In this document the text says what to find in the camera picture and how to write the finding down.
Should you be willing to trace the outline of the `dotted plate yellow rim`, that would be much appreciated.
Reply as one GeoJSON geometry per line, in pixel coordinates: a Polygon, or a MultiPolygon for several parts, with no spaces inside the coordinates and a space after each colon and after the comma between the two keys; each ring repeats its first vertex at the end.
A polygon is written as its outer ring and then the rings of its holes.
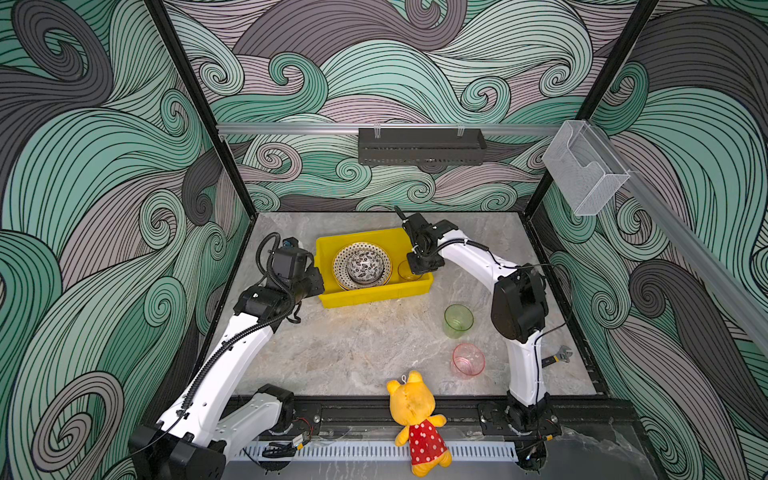
{"type": "Polygon", "coordinates": [[[357,290],[357,289],[363,289],[363,288],[378,287],[378,286],[385,285],[389,281],[392,273],[392,262],[388,254],[386,253],[386,251],[383,250],[381,247],[375,244],[367,243],[367,242],[356,242],[344,247],[338,252],[333,262],[333,273],[338,285],[343,290],[357,290]],[[345,271],[345,263],[346,263],[346,260],[349,258],[349,256],[353,252],[358,252],[361,250],[375,251],[381,255],[382,260],[384,261],[385,270],[384,270],[383,277],[374,284],[357,285],[350,280],[349,276],[345,271]]]}

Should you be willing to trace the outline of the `black leaf patterned bowl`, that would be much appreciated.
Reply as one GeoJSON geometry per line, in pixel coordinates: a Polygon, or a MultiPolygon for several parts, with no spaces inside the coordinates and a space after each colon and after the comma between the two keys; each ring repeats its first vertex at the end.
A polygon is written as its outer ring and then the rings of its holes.
{"type": "Polygon", "coordinates": [[[345,263],[345,271],[357,285],[371,285],[384,274],[385,265],[379,253],[372,250],[353,252],[345,263]]]}

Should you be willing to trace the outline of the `green plastic cup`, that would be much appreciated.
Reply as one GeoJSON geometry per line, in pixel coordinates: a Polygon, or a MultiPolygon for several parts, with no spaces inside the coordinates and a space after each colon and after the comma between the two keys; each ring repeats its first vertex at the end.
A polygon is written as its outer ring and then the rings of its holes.
{"type": "Polygon", "coordinates": [[[474,315],[465,305],[452,304],[445,309],[443,332],[448,338],[461,338],[473,325],[474,315]]]}

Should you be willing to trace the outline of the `amber plastic cup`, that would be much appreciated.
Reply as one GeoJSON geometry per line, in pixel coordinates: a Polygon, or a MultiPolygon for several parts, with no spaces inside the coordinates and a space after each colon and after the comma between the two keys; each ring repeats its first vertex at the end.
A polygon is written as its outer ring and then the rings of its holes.
{"type": "Polygon", "coordinates": [[[408,261],[408,260],[403,260],[403,261],[402,261],[402,262],[401,262],[401,263],[398,265],[398,275],[399,275],[399,276],[400,276],[400,278],[401,278],[403,281],[405,281],[405,282],[414,282],[414,281],[418,281],[418,280],[420,280],[420,279],[423,277],[423,275],[422,275],[422,274],[415,274],[415,273],[412,271],[412,269],[411,269],[411,266],[410,266],[410,264],[409,264],[409,261],[408,261]]]}

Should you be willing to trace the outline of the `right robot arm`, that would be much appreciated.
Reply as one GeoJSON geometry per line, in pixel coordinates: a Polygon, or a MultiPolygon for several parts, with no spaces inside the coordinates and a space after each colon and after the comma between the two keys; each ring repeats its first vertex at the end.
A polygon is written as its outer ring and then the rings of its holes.
{"type": "Polygon", "coordinates": [[[491,292],[491,322],[506,341],[511,368],[509,416],[516,429],[530,430],[547,407],[540,345],[549,314],[546,281],[536,266],[497,257],[448,220],[430,223],[420,213],[395,212],[412,245],[406,256],[412,274],[435,272],[450,261],[491,292]]]}

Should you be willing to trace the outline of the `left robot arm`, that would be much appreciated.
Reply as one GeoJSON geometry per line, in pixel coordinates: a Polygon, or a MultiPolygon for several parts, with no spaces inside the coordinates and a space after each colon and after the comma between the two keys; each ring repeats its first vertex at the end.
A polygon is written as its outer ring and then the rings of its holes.
{"type": "Polygon", "coordinates": [[[235,387],[281,324],[298,324],[302,302],[325,290],[313,254],[277,232],[256,251],[260,278],[238,297],[220,344],[178,399],[131,435],[128,460],[139,479],[219,479],[261,433],[291,423],[293,394],[266,384],[235,411],[235,387]]]}

